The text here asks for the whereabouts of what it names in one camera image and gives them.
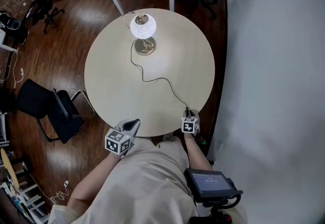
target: black cable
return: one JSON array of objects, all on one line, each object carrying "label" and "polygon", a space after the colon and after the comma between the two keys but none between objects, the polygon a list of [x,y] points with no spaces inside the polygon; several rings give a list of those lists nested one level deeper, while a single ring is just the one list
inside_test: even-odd
[{"label": "black cable", "polygon": [[179,99],[179,97],[176,96],[176,94],[174,93],[173,87],[172,87],[172,85],[171,85],[169,79],[166,79],[166,78],[164,78],[164,77],[160,77],[160,78],[156,78],[156,79],[153,79],[153,80],[144,80],[144,78],[143,78],[143,67],[142,67],[141,65],[135,64],[135,63],[132,61],[132,48],[133,48],[133,45],[134,45],[135,42],[136,42],[136,40],[134,40],[133,43],[132,43],[132,45],[131,45],[131,56],[130,56],[130,58],[131,58],[131,62],[132,62],[133,65],[135,65],[135,66],[141,68],[141,71],[142,71],[142,80],[143,80],[144,82],[151,82],[151,81],[155,81],[155,80],[159,80],[159,79],[167,80],[168,83],[169,83],[169,85],[170,85],[170,87],[171,87],[171,90],[172,90],[174,96],[175,96],[175,97],[176,97],[176,98],[177,98],[181,103],[183,103],[186,107],[188,107],[188,105],[187,105],[185,102],[181,101],[181,100]]}]

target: wooden floor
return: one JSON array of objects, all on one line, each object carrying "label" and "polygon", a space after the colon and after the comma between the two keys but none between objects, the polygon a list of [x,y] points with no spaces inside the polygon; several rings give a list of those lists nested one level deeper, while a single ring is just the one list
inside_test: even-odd
[{"label": "wooden floor", "polygon": [[[120,1],[126,11],[169,9],[168,0]],[[66,13],[56,19],[57,28],[48,28],[47,35],[43,35],[43,21],[30,29],[26,44],[19,48],[15,74],[20,78],[20,68],[24,68],[24,79],[30,78],[48,89],[65,89],[72,96],[78,89],[85,90],[84,65],[93,41],[120,14],[111,0],[54,0],[54,5],[64,8]],[[186,15],[188,5],[186,0],[176,0],[175,11]],[[213,8],[218,10],[216,20],[211,20],[210,14],[201,6],[192,18],[210,42],[216,65],[211,95],[200,112],[201,133],[207,139],[214,130],[213,119],[220,100],[225,63],[224,0]],[[21,83],[18,83],[16,93],[20,86]],[[6,88],[12,87],[12,80],[6,82]],[[87,109],[81,97],[76,106],[81,111]],[[43,119],[43,123],[49,136],[55,137],[49,122]],[[108,154],[103,146],[108,126],[99,117],[85,119],[80,134],[67,144],[46,142],[35,119],[21,112],[9,115],[8,125],[11,150],[18,155],[26,153],[29,156],[34,168],[32,175],[49,197],[63,190],[65,180],[69,180],[71,191]],[[60,201],[60,204],[65,205],[66,202]]]}]

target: person's arm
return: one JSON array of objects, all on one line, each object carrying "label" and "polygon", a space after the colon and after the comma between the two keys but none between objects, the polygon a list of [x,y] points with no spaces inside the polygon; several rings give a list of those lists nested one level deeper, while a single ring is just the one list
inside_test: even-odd
[{"label": "person's arm", "polygon": [[190,167],[197,170],[213,171],[209,161],[202,153],[194,137],[191,134],[184,133],[184,139]]},{"label": "person's arm", "polygon": [[110,153],[99,165],[97,165],[95,169],[76,186],[70,196],[67,207],[72,208],[81,215],[85,213],[121,157],[122,155]]}]

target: white lamp globe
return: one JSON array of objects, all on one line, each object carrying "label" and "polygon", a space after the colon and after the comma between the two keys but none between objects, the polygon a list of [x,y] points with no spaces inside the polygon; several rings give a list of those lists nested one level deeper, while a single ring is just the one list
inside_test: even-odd
[{"label": "white lamp globe", "polygon": [[131,33],[137,37],[138,39],[148,39],[152,37],[154,32],[156,31],[156,21],[151,15],[148,14],[143,14],[148,16],[148,21],[144,24],[137,24],[136,23],[136,18],[138,17],[135,16],[130,24],[130,30]]}]

